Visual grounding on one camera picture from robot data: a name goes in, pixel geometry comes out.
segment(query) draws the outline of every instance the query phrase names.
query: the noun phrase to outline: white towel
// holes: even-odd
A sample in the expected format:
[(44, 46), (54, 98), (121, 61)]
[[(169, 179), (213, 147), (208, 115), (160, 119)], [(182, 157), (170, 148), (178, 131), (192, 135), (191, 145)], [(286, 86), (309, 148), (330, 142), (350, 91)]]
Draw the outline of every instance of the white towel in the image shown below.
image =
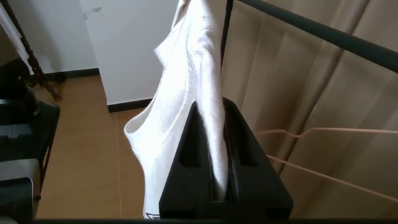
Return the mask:
[(8, 16), (5, 8), (0, 3), (0, 24), (8, 37), (10, 38), (11, 43), (17, 50), (21, 59), (25, 62), (28, 66), (30, 74), (33, 74), (32, 68), (30, 67), (27, 59), (28, 54), (26, 53), (24, 44), (21, 41), (21, 34), (18, 32), (17, 28), (15, 27), (14, 23), (12, 23), (11, 18)]
[(208, 138), (218, 199), (228, 179), (220, 90), (220, 38), (205, 0), (180, 0), (170, 34), (155, 49), (164, 66), (154, 99), (124, 127), (145, 179), (144, 217), (159, 217), (159, 200), (194, 101)]

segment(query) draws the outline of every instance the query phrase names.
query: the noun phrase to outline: dark wooden stand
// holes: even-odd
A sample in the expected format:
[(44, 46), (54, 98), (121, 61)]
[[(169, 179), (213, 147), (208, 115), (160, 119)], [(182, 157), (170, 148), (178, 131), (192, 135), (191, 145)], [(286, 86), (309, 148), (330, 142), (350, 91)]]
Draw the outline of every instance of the dark wooden stand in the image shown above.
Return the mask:
[[(60, 95), (49, 85), (48, 82), (48, 78), (46, 78), (44, 76), (43, 70), (39, 65), (39, 61), (37, 60), (37, 58), (35, 57), (33, 50), (31, 49), (26, 36), (24, 34), (24, 32), (22, 31), (22, 28), (20, 27), (18, 20), (16, 18), (16, 16), (14, 15), (14, 12), (11, 9), (11, 6), (9, 5), (7, 0), (0, 0), (1, 4), (3, 5), (4, 9), (6, 10), (6, 12), (8, 13), (8, 16), (11, 18), (12, 23), (14, 23), (16, 29), (18, 30), (18, 32), (21, 35), (21, 42), (25, 47), (25, 50), (29, 56), (28, 58), (28, 63), (30, 65), (30, 67), (32, 67), (32, 71), (34, 73), (34, 78), (30, 83), (30, 87), (35, 86), (36, 84), (39, 84), (41, 87), (45, 87), (47, 89), (47, 91), (49, 91), (52, 95), (52, 97), (54, 97), (54, 99), (56, 100), (60, 100), (61, 97)], [(63, 82), (65, 81), (65, 76), (63, 75), (59, 75), (56, 77), (53, 77), (51, 81), (57, 81), (57, 82)]]

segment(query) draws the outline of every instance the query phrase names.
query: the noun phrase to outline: black machine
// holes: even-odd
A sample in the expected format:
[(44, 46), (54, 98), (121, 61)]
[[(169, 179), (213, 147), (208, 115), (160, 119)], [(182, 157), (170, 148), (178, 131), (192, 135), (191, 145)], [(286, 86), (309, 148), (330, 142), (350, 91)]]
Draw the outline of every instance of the black machine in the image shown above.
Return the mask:
[[(237, 0), (342, 49), (398, 72), (398, 53), (260, 0)], [(233, 0), (227, 0), (223, 58)], [(224, 99), (229, 160), (226, 200), (213, 200), (207, 139), (196, 103), (191, 107), (159, 202), (159, 220), (34, 220), (51, 152), (58, 106), (37, 101), (19, 58), (0, 63), (0, 223), (325, 222), (288, 220), (293, 200), (233, 102)]]

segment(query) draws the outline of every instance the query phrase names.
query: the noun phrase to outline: black metal rod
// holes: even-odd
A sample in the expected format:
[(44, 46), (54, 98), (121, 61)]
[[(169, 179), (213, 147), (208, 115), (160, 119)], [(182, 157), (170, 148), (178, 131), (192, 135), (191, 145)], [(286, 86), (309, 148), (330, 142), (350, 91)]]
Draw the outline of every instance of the black metal rod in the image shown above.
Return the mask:
[(238, 0), (331, 44), (398, 73), (398, 52), (258, 0)]
[(226, 9), (225, 9), (226, 12), (225, 12), (225, 19), (224, 19), (223, 36), (221, 38), (221, 66), (223, 65), (223, 60), (224, 60), (226, 38), (228, 36), (229, 21), (231, 20), (233, 4), (234, 4), (234, 0), (227, 0), (227, 2), (226, 2)]

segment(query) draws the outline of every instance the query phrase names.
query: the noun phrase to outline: beige curtain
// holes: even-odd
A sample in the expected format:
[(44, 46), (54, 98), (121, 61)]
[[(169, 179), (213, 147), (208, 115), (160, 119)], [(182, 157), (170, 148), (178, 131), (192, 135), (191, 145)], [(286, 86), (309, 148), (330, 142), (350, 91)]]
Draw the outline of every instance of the beige curtain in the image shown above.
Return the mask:
[[(398, 1), (268, 2), (398, 51)], [(235, 1), (223, 93), (251, 129), (398, 130), (398, 74)], [(257, 136), (273, 156), (398, 198), (398, 136), (313, 133)], [(274, 162), (294, 199), (292, 217), (398, 217), (398, 204)]]

